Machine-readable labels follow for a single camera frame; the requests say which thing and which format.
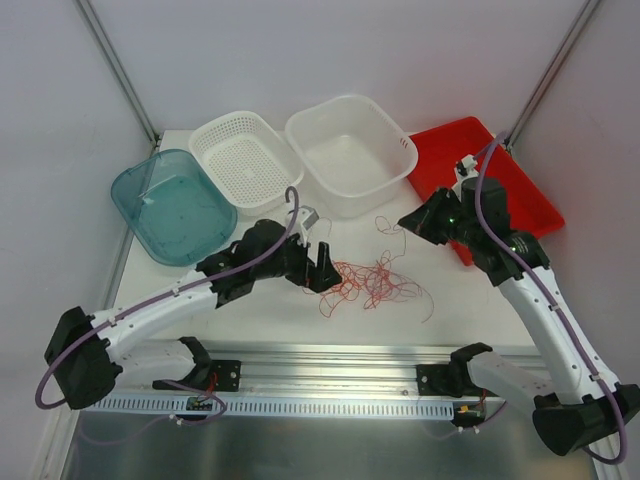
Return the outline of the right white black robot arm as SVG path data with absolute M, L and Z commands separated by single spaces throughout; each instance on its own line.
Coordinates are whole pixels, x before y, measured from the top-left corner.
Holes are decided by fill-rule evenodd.
M 626 437 L 639 412 L 639 387 L 621 383 L 586 339 L 538 240 L 512 227 L 497 179 L 440 188 L 398 224 L 434 245 L 466 246 L 524 323 L 550 375 L 532 375 L 476 343 L 452 353 L 433 389 L 452 397 L 478 388 L 498 395 L 530 416 L 540 439 L 560 456 L 612 434 Z

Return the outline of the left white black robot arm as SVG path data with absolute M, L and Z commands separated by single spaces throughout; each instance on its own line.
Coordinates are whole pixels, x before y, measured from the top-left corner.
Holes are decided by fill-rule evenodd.
M 219 309 L 253 290 L 256 282 L 284 278 L 295 286 L 324 293 L 342 278 L 330 247 L 318 245 L 317 258 L 292 225 L 257 221 L 229 247 L 198 262 L 165 290 L 121 308 L 87 314 L 64 312 L 44 352 L 48 366 L 38 383 L 35 404 L 42 410 L 92 406 L 126 380 L 175 389 L 202 389 L 211 359 L 193 337 L 131 358 L 139 343 L 204 310 Z

